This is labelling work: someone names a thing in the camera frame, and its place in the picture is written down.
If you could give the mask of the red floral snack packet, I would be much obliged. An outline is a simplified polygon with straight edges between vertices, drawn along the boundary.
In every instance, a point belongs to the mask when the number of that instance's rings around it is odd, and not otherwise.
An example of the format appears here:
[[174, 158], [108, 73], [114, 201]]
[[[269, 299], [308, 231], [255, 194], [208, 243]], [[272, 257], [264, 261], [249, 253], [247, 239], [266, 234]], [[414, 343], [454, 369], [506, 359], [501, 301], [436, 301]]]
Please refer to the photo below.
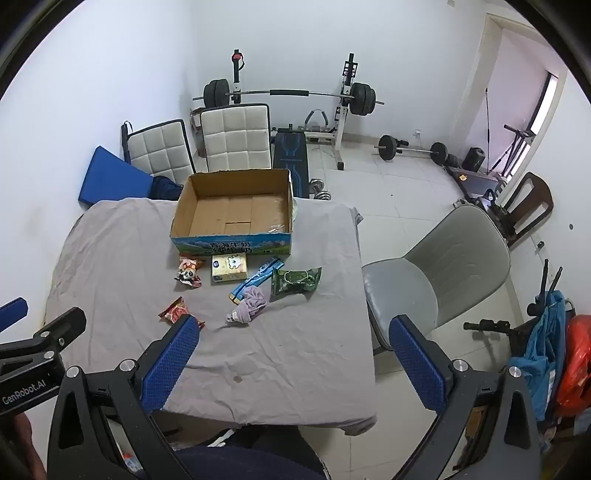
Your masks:
[[180, 296], [170, 305], [168, 305], [162, 312], [160, 312], [158, 317], [161, 321], [165, 321], [173, 325], [184, 315], [192, 317], [192, 314], [189, 312], [183, 297]]

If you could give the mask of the orange panda snack packet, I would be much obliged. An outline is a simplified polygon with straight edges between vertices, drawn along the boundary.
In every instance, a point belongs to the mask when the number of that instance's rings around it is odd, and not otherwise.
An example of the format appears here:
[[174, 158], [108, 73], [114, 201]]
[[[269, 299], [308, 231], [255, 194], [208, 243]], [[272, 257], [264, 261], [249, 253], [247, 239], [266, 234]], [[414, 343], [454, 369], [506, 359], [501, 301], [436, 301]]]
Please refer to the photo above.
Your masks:
[[193, 256], [180, 256], [175, 279], [178, 283], [189, 287], [199, 288], [201, 279], [198, 270], [204, 265], [204, 260]]

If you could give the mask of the yellow tissue pack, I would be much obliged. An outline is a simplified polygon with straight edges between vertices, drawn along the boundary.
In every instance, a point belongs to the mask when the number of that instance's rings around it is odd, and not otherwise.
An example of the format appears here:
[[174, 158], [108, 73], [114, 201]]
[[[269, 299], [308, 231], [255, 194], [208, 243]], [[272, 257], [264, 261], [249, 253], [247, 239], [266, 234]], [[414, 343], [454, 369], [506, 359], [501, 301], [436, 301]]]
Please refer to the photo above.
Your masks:
[[211, 278], [214, 283], [243, 281], [249, 277], [245, 253], [211, 257]]

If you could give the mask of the blue long snack packet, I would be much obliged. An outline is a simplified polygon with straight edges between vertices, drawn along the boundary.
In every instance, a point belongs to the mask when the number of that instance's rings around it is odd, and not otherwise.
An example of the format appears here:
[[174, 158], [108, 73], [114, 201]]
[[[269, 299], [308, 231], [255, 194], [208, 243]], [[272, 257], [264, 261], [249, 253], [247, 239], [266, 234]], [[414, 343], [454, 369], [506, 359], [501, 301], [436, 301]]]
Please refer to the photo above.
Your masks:
[[242, 301], [243, 297], [245, 296], [245, 289], [250, 286], [259, 287], [262, 285], [266, 280], [269, 280], [270, 277], [273, 275], [274, 270], [279, 270], [283, 268], [284, 262], [279, 257], [273, 257], [270, 261], [267, 261], [263, 265], [259, 267], [259, 270], [256, 271], [253, 275], [247, 278], [245, 281], [240, 283], [238, 287], [235, 287], [229, 293], [228, 298], [233, 303], [238, 304]]

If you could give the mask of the purple towel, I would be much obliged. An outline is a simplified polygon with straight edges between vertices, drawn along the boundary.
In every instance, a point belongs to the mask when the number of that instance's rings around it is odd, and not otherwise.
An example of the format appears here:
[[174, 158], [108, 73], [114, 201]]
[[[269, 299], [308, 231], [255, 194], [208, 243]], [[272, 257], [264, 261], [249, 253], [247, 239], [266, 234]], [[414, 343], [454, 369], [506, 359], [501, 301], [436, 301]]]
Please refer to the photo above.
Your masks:
[[249, 324], [266, 308], [266, 305], [266, 296], [259, 286], [246, 287], [238, 305], [226, 316], [226, 322], [229, 324]]

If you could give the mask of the green snack packet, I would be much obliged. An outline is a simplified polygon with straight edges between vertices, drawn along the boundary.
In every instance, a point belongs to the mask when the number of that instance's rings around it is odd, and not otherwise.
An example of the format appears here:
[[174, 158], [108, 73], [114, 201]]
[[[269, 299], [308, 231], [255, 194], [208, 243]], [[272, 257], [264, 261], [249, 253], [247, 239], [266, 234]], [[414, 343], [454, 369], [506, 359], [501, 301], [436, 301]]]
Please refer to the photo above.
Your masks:
[[276, 269], [271, 274], [271, 295], [313, 293], [321, 281], [322, 268], [308, 270]]

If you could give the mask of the blue plastic bag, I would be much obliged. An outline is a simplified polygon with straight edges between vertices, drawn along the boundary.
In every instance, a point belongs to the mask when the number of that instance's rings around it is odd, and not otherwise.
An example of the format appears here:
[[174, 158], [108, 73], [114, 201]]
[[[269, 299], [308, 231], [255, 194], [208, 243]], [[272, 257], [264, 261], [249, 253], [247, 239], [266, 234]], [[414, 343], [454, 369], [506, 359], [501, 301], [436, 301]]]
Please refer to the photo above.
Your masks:
[[566, 306], [560, 290], [549, 292], [546, 307], [534, 326], [525, 353], [513, 356], [508, 365], [525, 379], [537, 422], [545, 420], [565, 365]]

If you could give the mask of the red plastic bag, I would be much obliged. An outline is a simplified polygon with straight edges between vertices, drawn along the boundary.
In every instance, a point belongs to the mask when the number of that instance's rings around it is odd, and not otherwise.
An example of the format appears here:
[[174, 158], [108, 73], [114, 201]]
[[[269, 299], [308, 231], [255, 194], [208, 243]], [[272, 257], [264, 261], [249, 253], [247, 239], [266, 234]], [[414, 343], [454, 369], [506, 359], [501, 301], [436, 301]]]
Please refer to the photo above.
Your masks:
[[574, 417], [590, 406], [591, 316], [576, 315], [567, 325], [566, 357], [556, 394], [556, 417]]

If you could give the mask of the blue foam mat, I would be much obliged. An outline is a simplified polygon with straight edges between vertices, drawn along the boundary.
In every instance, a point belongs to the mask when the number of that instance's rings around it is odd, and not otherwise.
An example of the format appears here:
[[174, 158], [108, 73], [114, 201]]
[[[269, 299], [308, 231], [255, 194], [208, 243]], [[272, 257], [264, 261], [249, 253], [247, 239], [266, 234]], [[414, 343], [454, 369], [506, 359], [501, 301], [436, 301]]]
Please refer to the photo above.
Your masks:
[[78, 200], [87, 206], [100, 201], [147, 198], [152, 177], [98, 146], [90, 160]]

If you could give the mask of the dark blue cloth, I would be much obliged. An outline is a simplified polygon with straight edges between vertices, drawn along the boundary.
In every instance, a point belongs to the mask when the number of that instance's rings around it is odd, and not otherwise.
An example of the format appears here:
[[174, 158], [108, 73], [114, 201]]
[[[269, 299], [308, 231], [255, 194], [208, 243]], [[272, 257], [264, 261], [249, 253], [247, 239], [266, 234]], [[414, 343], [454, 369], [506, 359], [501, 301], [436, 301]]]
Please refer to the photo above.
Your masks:
[[151, 200], [177, 201], [183, 186], [165, 176], [153, 176], [148, 198]]

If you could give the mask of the grey office chair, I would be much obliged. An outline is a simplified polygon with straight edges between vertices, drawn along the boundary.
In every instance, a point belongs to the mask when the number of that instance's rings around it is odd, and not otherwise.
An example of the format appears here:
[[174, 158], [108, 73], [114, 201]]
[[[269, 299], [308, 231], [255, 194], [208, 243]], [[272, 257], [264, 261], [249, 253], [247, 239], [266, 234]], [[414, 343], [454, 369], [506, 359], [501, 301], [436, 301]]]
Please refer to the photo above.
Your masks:
[[391, 320], [406, 315], [424, 334], [494, 294], [507, 280], [508, 246], [490, 217], [465, 205], [450, 212], [404, 256], [363, 265], [374, 354], [393, 350]]

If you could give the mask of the grey table cloth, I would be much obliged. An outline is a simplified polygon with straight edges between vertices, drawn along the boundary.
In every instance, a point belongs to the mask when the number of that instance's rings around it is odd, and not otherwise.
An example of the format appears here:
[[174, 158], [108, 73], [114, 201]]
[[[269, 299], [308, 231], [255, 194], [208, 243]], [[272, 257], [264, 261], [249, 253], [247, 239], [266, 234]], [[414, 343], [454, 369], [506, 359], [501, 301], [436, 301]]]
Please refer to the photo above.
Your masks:
[[202, 284], [176, 282], [169, 239], [175, 204], [102, 201], [69, 233], [53, 273], [46, 315], [81, 308], [86, 328], [63, 352], [86, 372], [137, 358], [167, 325], [176, 299], [204, 322], [200, 340], [165, 408], [233, 424], [339, 428], [356, 436], [377, 421], [376, 382], [361, 253], [359, 214], [335, 201], [297, 200], [288, 270], [322, 271], [310, 294], [270, 301], [252, 323], [226, 318], [228, 284], [208, 268]]

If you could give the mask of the white padded chair left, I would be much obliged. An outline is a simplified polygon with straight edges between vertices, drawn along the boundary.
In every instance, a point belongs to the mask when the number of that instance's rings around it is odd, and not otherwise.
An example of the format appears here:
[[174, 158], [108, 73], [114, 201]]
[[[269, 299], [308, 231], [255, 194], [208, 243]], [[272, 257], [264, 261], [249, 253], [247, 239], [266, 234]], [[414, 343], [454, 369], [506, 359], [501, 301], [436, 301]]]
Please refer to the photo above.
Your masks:
[[197, 173], [182, 119], [173, 119], [134, 131], [129, 121], [121, 125], [123, 159], [152, 177], [163, 176], [183, 185]]

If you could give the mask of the white padded chair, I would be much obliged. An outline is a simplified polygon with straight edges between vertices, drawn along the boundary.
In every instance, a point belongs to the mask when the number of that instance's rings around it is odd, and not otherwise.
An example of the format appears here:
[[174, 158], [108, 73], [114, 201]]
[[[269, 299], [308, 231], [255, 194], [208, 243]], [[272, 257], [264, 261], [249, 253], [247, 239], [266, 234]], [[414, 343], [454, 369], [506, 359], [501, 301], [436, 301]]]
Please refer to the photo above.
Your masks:
[[199, 115], [207, 171], [270, 169], [270, 108], [263, 103], [209, 108]]
[[173, 119], [134, 131], [129, 121], [121, 125], [123, 159], [152, 177], [163, 176], [183, 185], [197, 173], [182, 119]]

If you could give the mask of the open cardboard box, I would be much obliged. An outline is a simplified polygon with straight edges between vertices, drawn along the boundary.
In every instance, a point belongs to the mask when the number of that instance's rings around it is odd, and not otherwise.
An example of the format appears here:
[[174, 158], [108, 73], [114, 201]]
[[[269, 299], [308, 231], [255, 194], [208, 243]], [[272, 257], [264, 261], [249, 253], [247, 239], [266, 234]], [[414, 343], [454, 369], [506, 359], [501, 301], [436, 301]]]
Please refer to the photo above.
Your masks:
[[228, 170], [190, 176], [169, 238], [183, 254], [287, 255], [294, 196], [284, 169]]

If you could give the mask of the brown wooden chair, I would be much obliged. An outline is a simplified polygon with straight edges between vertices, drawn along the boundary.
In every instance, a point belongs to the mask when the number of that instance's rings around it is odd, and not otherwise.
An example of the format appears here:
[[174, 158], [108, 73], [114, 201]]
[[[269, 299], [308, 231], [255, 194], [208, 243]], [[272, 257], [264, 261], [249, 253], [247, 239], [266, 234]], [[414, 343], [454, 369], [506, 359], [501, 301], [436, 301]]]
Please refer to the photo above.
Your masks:
[[549, 185], [527, 172], [504, 206], [498, 207], [500, 230], [509, 248], [532, 234], [552, 213], [554, 201]]

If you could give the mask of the white padded chair right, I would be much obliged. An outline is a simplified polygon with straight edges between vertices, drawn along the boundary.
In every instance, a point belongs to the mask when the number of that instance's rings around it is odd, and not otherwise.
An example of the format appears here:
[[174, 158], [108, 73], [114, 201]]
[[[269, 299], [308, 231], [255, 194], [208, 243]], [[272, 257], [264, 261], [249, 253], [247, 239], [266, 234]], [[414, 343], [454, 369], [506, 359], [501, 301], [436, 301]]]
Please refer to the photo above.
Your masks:
[[199, 115], [207, 171], [270, 169], [270, 108], [263, 103], [209, 108]]

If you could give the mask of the barbell on rack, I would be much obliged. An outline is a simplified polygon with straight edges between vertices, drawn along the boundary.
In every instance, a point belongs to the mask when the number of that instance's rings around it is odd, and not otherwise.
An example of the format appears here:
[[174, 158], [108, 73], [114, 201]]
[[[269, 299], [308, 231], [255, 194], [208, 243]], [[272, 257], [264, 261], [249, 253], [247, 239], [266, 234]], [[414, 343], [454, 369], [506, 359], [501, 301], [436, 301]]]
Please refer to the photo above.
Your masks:
[[208, 82], [202, 95], [194, 97], [193, 101], [202, 101], [207, 108], [228, 106], [231, 102], [242, 99], [243, 96], [266, 95], [280, 97], [332, 97], [345, 102], [349, 112], [358, 116], [367, 116], [372, 113], [376, 106], [383, 106], [384, 102], [377, 99], [374, 88], [364, 83], [353, 83], [349, 94], [334, 94], [325, 92], [314, 92], [303, 89], [269, 89], [269, 90], [244, 90], [231, 92], [229, 83], [225, 79], [217, 79]]

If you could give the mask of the black speaker box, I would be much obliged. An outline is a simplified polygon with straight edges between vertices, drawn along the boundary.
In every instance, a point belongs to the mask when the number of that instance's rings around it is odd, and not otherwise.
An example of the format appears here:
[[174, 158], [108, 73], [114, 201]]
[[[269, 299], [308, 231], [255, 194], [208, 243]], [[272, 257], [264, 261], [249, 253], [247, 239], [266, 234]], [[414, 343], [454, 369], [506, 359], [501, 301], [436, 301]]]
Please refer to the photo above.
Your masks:
[[480, 147], [471, 147], [462, 162], [462, 168], [467, 171], [478, 172], [486, 159], [484, 150]]

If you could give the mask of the black blue bench pad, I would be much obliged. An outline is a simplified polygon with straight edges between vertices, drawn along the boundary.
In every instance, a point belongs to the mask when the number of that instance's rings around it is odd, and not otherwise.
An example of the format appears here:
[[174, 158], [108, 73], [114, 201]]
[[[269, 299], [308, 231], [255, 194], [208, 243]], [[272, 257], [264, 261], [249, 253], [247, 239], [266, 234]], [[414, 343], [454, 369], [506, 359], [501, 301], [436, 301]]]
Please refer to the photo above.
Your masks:
[[273, 168], [290, 171], [294, 197], [310, 197], [307, 137], [301, 131], [281, 128], [273, 138]]

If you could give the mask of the chrome dumbbell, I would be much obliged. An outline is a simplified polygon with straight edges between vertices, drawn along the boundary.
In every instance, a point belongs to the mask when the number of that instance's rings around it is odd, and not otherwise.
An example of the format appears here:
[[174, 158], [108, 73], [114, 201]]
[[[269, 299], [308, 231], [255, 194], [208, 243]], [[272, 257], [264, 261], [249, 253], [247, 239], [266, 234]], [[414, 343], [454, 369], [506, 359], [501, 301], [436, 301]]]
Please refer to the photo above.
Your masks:
[[311, 179], [308, 182], [308, 192], [310, 192], [311, 197], [315, 200], [329, 201], [332, 199], [332, 194], [325, 189], [325, 182], [322, 179]]

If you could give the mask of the black tripod stand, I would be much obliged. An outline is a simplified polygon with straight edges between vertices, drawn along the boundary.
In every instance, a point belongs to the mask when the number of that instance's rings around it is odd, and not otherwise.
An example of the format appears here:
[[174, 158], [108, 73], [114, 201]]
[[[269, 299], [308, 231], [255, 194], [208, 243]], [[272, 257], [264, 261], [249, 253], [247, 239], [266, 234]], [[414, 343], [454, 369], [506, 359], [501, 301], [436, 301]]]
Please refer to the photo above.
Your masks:
[[511, 171], [517, 164], [526, 146], [533, 143], [536, 134], [529, 128], [525, 130], [516, 129], [508, 124], [504, 124], [503, 128], [514, 134], [513, 140], [504, 153], [498, 158], [492, 167], [487, 168], [488, 173], [495, 173], [496, 169], [503, 164], [503, 169], [500, 175], [507, 178], [511, 175]]

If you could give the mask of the floor barbell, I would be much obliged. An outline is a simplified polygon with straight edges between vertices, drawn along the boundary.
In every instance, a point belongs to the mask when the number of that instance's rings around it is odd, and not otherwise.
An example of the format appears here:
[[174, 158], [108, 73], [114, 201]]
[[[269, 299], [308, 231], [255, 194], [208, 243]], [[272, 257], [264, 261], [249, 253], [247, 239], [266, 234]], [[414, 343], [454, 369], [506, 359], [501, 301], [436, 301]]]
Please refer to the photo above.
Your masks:
[[375, 146], [375, 149], [384, 161], [391, 161], [397, 155], [411, 152], [426, 154], [435, 164], [443, 166], [449, 157], [448, 148], [442, 142], [435, 142], [430, 149], [423, 149], [411, 147], [408, 141], [399, 140], [391, 135], [383, 135]]

